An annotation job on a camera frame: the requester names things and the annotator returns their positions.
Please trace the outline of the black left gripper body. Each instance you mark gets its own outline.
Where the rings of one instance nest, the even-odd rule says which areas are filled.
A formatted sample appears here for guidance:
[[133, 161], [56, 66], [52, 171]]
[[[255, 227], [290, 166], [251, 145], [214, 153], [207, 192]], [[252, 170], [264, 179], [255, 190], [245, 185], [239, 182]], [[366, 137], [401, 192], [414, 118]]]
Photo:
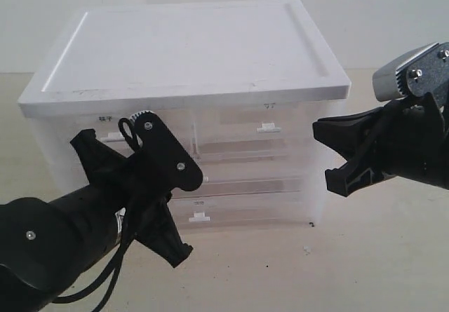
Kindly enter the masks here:
[[133, 177], [131, 189], [99, 189], [89, 185], [94, 194], [89, 197], [88, 218], [97, 242], [135, 240], [140, 214], [160, 200], [168, 203], [172, 196], [170, 182], [146, 154], [137, 152], [128, 157], [128, 168]]

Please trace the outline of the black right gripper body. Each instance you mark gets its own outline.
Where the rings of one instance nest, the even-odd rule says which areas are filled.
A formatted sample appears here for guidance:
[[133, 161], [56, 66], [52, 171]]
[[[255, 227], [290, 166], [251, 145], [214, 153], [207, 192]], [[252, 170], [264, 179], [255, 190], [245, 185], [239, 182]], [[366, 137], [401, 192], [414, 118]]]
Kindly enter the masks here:
[[382, 134], [387, 172], [448, 187], [448, 43], [439, 43], [401, 75], [406, 96]]

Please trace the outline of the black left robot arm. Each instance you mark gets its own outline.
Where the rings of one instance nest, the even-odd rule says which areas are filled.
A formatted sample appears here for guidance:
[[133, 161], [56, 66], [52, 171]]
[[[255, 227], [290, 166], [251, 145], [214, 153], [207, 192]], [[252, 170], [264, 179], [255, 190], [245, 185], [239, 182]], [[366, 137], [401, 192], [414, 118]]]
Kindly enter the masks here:
[[203, 174], [167, 129], [143, 130], [133, 154], [101, 143], [92, 129], [72, 140], [88, 185], [45, 202], [1, 206], [1, 310], [40, 311], [115, 285], [139, 242], [172, 267], [192, 252], [168, 208], [174, 189], [194, 191]]

